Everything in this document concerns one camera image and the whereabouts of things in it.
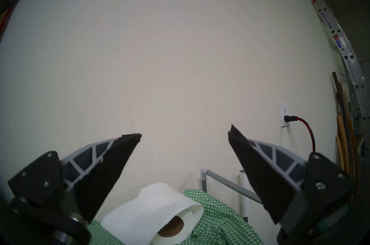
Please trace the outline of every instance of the power cord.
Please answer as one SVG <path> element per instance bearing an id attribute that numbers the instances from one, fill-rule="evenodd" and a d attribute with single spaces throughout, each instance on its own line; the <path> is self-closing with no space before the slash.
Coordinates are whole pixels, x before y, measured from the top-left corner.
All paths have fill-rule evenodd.
<path id="1" fill-rule="evenodd" d="M 313 137 L 312 129 L 311 129 L 310 125 L 303 118 L 299 118 L 299 117 L 294 116 L 294 115 L 286 115 L 286 116 L 284 116 L 284 121 L 285 122 L 291 122 L 291 121 L 301 121 L 301 122 L 303 122 L 305 124 L 305 126 L 307 127 L 308 131 L 310 132 L 310 135 L 311 135 L 312 152 L 316 152 L 315 137 Z"/>

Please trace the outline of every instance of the aluminum ladder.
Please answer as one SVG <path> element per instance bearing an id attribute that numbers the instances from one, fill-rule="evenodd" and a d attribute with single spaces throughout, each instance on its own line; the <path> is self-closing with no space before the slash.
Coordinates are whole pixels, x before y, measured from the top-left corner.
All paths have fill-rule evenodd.
<path id="1" fill-rule="evenodd" d="M 351 79 L 349 80 L 350 93 L 353 95 L 353 97 L 351 97 L 353 118 L 369 118 L 370 99 L 365 77 L 351 43 L 347 39 L 346 33 L 343 31 L 335 15 L 331 13 L 324 0 L 312 0 L 311 4 L 319 18 L 328 26 L 327 30 L 335 40 L 339 52 L 343 57 L 344 64 L 347 67 L 347 71 L 349 72 Z"/>

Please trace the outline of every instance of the green checkered shirt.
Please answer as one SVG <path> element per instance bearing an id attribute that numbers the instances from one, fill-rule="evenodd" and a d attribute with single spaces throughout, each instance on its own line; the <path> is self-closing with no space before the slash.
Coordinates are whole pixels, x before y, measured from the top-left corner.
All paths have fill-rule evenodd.
<path id="1" fill-rule="evenodd" d="M 184 191 L 184 195 L 203 205 L 204 213 L 191 237 L 183 241 L 182 245 L 263 244 L 253 228 L 221 201 L 196 189 L 187 189 Z M 92 235 L 90 245 L 123 245 L 95 220 L 88 229 Z"/>

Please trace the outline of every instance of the white wall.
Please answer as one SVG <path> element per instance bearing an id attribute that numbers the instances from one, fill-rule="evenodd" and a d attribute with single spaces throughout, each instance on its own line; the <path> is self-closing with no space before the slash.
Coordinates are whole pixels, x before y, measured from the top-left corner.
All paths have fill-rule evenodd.
<path id="1" fill-rule="evenodd" d="M 2 192 L 48 150 L 60 158 L 121 134 L 142 141 L 96 216 L 153 182 L 200 188 L 202 166 L 238 181 L 227 141 L 247 137 L 307 158 L 306 127 L 280 128 L 278 101 L 311 125 L 334 159 L 336 109 L 328 42 L 309 0 L 21 0 L 0 44 Z M 239 210 L 239 196 L 209 193 Z M 266 244 L 278 226 L 254 204 Z"/>

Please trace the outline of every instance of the electrical outlet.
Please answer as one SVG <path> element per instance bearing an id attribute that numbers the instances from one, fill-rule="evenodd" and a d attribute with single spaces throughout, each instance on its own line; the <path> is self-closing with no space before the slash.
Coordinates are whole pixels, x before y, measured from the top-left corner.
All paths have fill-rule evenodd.
<path id="1" fill-rule="evenodd" d="M 290 124 L 284 121 L 284 116 L 289 115 L 289 108 L 287 102 L 279 102 L 280 126 L 288 127 Z"/>

